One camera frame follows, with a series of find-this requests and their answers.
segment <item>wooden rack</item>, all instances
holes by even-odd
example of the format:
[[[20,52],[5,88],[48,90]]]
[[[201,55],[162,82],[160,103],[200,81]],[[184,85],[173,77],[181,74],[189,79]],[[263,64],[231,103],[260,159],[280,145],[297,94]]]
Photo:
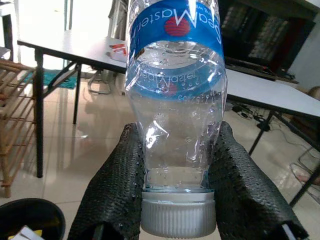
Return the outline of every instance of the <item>wooden rack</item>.
[[[35,139],[33,83],[35,69],[0,60],[0,169],[5,197]]]

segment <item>plastic water bottle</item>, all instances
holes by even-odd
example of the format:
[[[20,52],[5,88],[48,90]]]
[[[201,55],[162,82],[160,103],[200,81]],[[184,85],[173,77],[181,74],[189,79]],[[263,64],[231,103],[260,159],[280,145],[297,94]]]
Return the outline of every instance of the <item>plastic water bottle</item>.
[[[141,227],[166,238],[216,228],[208,151],[227,96],[217,0],[132,0],[126,93],[144,142]]]

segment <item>black bucket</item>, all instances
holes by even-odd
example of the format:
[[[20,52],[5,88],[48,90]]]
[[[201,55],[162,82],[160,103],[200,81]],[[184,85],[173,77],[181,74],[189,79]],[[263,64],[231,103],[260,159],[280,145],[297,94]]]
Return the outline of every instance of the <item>black bucket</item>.
[[[0,240],[8,240],[23,226],[42,230],[45,240],[62,240],[66,221],[57,205],[38,198],[26,198],[0,206]]]

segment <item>white bottle cap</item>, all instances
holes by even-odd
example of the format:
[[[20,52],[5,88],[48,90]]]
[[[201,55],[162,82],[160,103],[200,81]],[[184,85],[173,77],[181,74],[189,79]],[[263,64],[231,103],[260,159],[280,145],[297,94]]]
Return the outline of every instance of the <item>white bottle cap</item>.
[[[216,229],[215,195],[206,193],[142,193],[141,227],[164,238],[193,239]]]

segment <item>table leg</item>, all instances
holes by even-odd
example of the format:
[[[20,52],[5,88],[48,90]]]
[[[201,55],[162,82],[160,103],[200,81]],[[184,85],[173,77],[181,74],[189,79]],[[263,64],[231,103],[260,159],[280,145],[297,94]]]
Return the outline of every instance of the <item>table leg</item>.
[[[254,141],[254,143],[253,143],[253,145],[252,145],[252,147],[251,147],[251,149],[250,149],[250,151],[249,151],[249,155],[250,155],[250,156],[251,156],[252,153],[254,152],[254,150],[255,150],[255,148],[256,148],[256,146],[257,146],[260,138],[261,138],[262,135],[264,134],[265,129],[266,129],[267,126],[269,125],[269,122],[270,122],[271,118],[273,117],[273,115],[274,115],[274,112],[273,112],[273,111],[270,111],[268,118],[263,122],[261,131],[259,132],[258,137],[255,139],[255,141]]]
[[[11,50],[10,61],[14,60],[14,40],[12,31],[11,14],[2,17],[4,46]]]
[[[76,66],[78,68],[78,74],[76,78],[76,90],[75,90],[75,100],[74,100],[74,112],[73,112],[73,124],[77,123],[77,115],[78,115],[78,104],[79,104],[79,92],[80,92],[80,84],[81,84],[81,64]]]
[[[42,178],[44,175],[43,166],[43,127],[44,127],[44,54],[41,50],[35,49],[34,54],[37,63],[36,74],[33,83],[33,94],[35,97],[34,119],[36,137],[36,176]]]
[[[316,167],[313,174],[309,180],[303,185],[300,191],[294,196],[293,200],[290,202],[290,206],[293,208],[300,198],[306,193],[308,188],[313,184],[313,182],[320,176],[320,164]]]

